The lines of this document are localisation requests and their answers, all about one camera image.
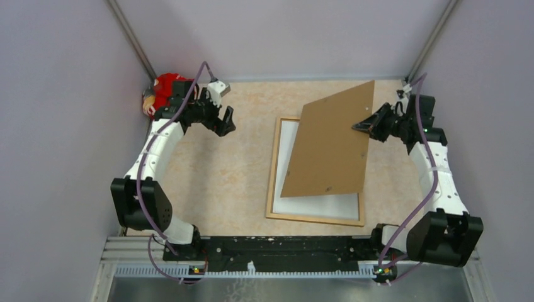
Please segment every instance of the table surface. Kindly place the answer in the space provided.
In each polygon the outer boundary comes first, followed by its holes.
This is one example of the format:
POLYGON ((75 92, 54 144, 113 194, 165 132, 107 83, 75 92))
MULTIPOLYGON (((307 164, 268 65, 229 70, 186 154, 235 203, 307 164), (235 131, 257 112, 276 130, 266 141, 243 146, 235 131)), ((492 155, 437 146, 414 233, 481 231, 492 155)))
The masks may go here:
MULTIPOLYGON (((234 108, 237 130, 219 138, 195 124, 174 149, 162 181, 174 214, 213 236, 368 235, 377 223, 400 224, 420 202, 421 187, 405 146, 393 137, 369 141, 365 226, 265 218, 276 119, 300 116, 303 105, 364 82, 231 83, 223 103, 234 108)), ((373 112, 393 103, 400 88, 400 81, 376 81, 373 112)))

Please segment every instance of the white wall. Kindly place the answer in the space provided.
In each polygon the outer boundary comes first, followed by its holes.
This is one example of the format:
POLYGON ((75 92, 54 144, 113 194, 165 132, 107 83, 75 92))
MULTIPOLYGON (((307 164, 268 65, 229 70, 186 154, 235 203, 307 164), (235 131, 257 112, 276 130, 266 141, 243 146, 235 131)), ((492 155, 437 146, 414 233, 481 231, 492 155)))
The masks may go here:
POLYGON ((0 301, 87 301, 148 83, 104 1, 0 3, 0 301))
POLYGON ((156 73, 400 79, 447 0, 119 0, 156 73))
POLYGON ((423 70, 499 301, 531 301, 534 3, 463 1, 423 70))

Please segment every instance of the white board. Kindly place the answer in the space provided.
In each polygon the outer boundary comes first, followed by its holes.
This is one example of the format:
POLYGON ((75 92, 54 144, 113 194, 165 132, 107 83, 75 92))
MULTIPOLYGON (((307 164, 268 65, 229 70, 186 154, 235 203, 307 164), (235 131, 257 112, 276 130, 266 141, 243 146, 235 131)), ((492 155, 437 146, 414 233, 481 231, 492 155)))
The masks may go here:
POLYGON ((359 220, 358 194, 280 197, 297 128, 298 121, 281 121, 272 213, 359 220))

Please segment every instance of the wooden frame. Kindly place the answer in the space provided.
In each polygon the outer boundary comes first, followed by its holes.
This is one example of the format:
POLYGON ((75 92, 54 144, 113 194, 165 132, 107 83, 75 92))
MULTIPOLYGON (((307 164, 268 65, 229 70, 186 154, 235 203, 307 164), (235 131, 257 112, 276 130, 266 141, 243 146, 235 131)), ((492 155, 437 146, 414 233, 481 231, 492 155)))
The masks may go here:
POLYGON ((363 193, 358 193, 358 220, 324 218, 313 216, 300 216, 291 214, 273 213, 273 202, 275 199, 276 169, 278 166, 278 150, 280 148, 280 132, 282 121, 300 121, 297 117, 281 117, 276 120, 275 140, 273 144, 273 157, 271 160, 271 173, 269 176, 269 187, 267 192, 267 206, 265 217, 270 219, 294 220, 301 222, 328 223, 332 225, 348 225, 351 227, 363 227, 365 225, 363 209, 363 193))

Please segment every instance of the brown cardboard sheet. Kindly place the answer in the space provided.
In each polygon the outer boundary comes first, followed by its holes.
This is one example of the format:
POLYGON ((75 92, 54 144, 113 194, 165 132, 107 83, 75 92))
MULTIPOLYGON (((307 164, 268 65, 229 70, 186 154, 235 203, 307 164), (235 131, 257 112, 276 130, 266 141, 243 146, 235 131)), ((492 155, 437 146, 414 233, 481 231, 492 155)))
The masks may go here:
POLYGON ((304 105, 281 197, 362 193, 375 81, 304 105))

